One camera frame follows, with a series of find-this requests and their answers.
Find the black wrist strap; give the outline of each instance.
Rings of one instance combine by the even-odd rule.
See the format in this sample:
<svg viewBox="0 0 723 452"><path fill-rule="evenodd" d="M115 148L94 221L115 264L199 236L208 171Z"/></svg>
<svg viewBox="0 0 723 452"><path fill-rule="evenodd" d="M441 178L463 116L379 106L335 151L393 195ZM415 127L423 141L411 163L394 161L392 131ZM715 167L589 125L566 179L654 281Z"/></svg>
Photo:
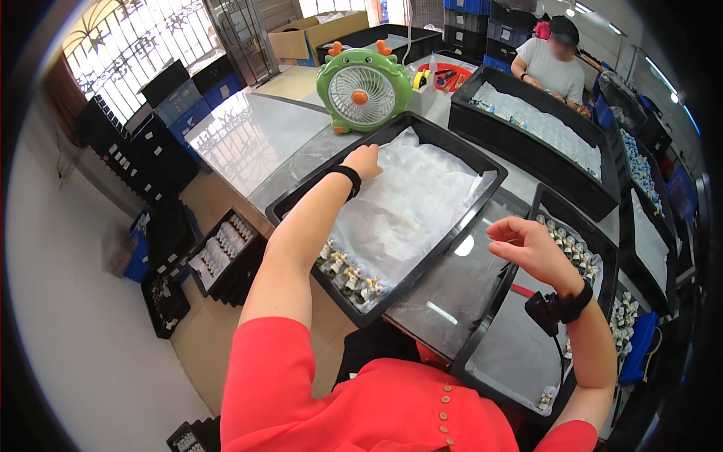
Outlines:
<svg viewBox="0 0 723 452"><path fill-rule="evenodd" d="M359 194L359 189L362 187L362 178L359 177L359 174L355 170L348 166L337 165L329 168L327 174L329 173L342 173L351 180L351 192L349 192L349 196L346 198L347 201Z"/></svg>
<svg viewBox="0 0 723 452"><path fill-rule="evenodd" d="M573 297L572 294L569 294L559 301L560 322L567 324L580 318L580 313L583 312L585 306L587 306L592 299L592 288L590 284L584 279L583 282L585 286L578 296Z"/></svg>

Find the hand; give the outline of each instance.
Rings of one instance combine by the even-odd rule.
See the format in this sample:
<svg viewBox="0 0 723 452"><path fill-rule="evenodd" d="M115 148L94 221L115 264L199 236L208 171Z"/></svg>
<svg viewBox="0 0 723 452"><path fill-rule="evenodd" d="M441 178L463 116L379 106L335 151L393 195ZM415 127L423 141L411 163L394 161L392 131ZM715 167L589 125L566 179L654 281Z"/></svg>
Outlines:
<svg viewBox="0 0 723 452"><path fill-rule="evenodd" d="M527 74L522 80L526 81L532 86L537 86L539 89L543 90L542 84L537 81L535 77L532 77L530 74Z"/></svg>
<svg viewBox="0 0 723 452"><path fill-rule="evenodd" d="M547 232L544 224L508 216L487 228L494 242L489 251L522 267L538 281L549 284L558 295L578 296L583 279Z"/></svg>
<svg viewBox="0 0 723 452"><path fill-rule="evenodd" d="M560 102L565 102L565 99L562 98L561 95L557 94L555 91L550 91L549 94L553 97L558 99Z"/></svg>
<svg viewBox="0 0 723 452"><path fill-rule="evenodd" d="M379 145L361 145L346 156L342 165L355 170L362 182L379 176L384 169L377 165Z"/></svg>

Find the green dragon fan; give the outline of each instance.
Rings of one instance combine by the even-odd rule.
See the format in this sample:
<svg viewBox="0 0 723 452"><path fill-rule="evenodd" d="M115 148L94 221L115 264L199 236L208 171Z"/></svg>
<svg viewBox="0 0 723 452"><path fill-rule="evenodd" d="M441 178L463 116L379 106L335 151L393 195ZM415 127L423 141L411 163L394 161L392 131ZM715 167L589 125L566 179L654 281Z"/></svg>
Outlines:
<svg viewBox="0 0 723 452"><path fill-rule="evenodd" d="M337 133L368 132L404 111L411 82L383 40L368 48L342 51L336 41L317 76L317 92Z"/></svg>

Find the orange fan center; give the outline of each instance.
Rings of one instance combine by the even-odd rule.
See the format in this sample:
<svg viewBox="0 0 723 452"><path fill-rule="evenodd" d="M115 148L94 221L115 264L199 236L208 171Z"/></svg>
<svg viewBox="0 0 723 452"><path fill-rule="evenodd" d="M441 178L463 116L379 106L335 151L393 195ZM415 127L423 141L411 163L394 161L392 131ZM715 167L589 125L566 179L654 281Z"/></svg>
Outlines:
<svg viewBox="0 0 723 452"><path fill-rule="evenodd" d="M364 105L369 100L367 94L364 91L359 90L354 91L351 94L351 99L356 105Z"/></svg>

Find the black cap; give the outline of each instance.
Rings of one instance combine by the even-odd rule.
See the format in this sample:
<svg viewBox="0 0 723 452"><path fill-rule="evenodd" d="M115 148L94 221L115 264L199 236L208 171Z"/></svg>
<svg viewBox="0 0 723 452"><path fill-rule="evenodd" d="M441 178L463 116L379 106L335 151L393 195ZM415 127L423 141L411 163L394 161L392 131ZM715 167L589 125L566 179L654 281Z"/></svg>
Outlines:
<svg viewBox="0 0 723 452"><path fill-rule="evenodd" d="M580 42L578 28L565 16L554 16L549 21L549 34L556 41L569 46L577 46Z"/></svg>

